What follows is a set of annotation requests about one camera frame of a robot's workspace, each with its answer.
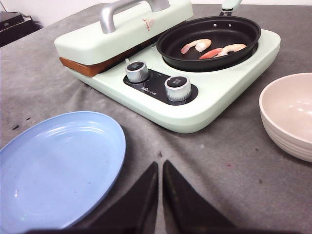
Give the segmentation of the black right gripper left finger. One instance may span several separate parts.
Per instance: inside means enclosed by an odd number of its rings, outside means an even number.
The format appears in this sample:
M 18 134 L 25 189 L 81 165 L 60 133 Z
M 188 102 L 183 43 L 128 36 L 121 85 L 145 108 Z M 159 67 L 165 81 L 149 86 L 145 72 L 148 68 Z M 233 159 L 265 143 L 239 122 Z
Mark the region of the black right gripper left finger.
M 158 164 L 153 162 L 130 190 L 88 228 L 69 234 L 140 234 L 158 198 Z

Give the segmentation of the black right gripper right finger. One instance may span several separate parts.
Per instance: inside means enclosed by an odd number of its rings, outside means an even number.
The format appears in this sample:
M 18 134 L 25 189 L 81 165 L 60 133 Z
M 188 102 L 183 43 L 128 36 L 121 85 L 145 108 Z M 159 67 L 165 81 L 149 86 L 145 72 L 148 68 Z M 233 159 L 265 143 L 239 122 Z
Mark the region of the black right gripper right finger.
M 163 164 L 163 190 L 181 234 L 238 234 L 238 228 L 189 184 L 169 161 Z

